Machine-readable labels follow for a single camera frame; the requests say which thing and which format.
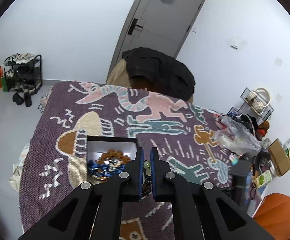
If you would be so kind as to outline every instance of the gray door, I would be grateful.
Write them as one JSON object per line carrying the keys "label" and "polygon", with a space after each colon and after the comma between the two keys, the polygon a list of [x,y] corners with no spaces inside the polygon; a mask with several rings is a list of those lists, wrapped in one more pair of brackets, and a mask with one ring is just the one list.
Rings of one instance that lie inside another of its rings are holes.
{"label": "gray door", "polygon": [[176,58],[204,1],[141,0],[115,64],[121,60],[123,51],[138,47],[155,49]]}

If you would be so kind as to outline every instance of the metal screw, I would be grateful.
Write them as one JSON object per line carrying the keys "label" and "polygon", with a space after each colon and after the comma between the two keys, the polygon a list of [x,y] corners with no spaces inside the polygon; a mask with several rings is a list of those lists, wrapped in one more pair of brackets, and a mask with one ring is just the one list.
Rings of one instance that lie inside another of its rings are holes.
{"label": "metal screw", "polygon": [[123,171],[123,172],[121,172],[121,173],[119,174],[119,176],[120,176],[122,179],[126,179],[126,178],[128,178],[129,174],[128,174],[128,172]]}
{"label": "metal screw", "polygon": [[174,179],[176,175],[174,172],[168,172],[165,174],[165,176],[169,179]]}
{"label": "metal screw", "polygon": [[211,182],[205,182],[203,186],[206,189],[212,189],[214,187],[213,183]]}
{"label": "metal screw", "polygon": [[81,185],[81,188],[82,189],[89,189],[91,187],[91,184],[89,182],[84,182],[82,185]]}

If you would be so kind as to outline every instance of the door frame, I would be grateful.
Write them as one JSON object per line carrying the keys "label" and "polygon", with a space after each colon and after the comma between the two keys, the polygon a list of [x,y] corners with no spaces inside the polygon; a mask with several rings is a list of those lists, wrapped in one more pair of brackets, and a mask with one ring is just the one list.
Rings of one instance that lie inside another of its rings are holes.
{"label": "door frame", "polygon": [[[126,20],[125,20],[125,23],[123,25],[123,28],[122,28],[122,31],[121,31],[121,34],[119,35],[119,38],[118,38],[118,41],[117,41],[117,44],[116,44],[116,47],[115,47],[115,51],[114,51],[114,54],[113,54],[113,57],[112,57],[112,61],[110,63],[110,67],[109,67],[109,71],[108,71],[108,74],[107,74],[107,79],[109,77],[109,75],[111,74],[112,70],[114,69],[114,67],[116,66],[116,62],[118,60],[118,57],[119,57],[119,53],[122,49],[122,46],[123,46],[123,43],[124,43],[124,40],[125,40],[125,37],[128,33],[128,30],[130,28],[130,25],[133,21],[133,18],[134,18],[134,15],[136,13],[136,10],[140,4],[141,0],[135,0],[127,17],[126,17]],[[182,41],[181,41],[181,44],[179,45],[177,51],[176,51],[176,54],[175,54],[175,58],[177,57],[178,53],[180,52],[191,28],[193,27],[193,24],[197,18],[197,15],[199,14],[199,11],[201,10],[202,8],[202,5],[204,4],[205,0],[202,1],[202,3],[200,4],[200,6],[198,7],[191,23],[190,23],[190,28],[188,29],[188,31],[186,32],[186,34],[184,35]]]}

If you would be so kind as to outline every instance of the paper box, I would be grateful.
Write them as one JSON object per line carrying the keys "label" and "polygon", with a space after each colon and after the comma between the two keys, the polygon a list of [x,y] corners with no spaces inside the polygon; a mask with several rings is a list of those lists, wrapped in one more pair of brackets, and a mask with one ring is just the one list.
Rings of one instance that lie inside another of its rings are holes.
{"label": "paper box", "polygon": [[[136,138],[87,136],[86,169],[89,160],[95,162],[103,153],[107,153],[110,149],[122,151],[131,160],[135,160],[137,148],[138,142]],[[87,178],[88,181],[95,184],[95,179],[91,178],[90,175]]]}
{"label": "paper box", "polygon": [[270,146],[272,161],[278,176],[283,176],[290,169],[290,159],[286,156],[282,144],[276,139]]}

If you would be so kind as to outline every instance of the purple blanket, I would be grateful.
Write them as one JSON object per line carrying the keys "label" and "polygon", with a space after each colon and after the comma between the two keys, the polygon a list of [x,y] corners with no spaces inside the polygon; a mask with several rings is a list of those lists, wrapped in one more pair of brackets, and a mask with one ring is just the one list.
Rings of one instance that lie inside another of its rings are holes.
{"label": "purple blanket", "polygon": [[[218,130],[216,116],[207,109],[145,90],[57,83],[31,140],[21,177],[24,230],[86,181],[86,144],[81,141],[87,135],[137,137],[145,159],[149,160],[150,149],[157,147],[160,159],[188,181],[229,186],[228,152],[212,139]],[[152,194],[140,203],[124,203],[121,238],[133,237],[173,239],[171,204],[155,203]]]}

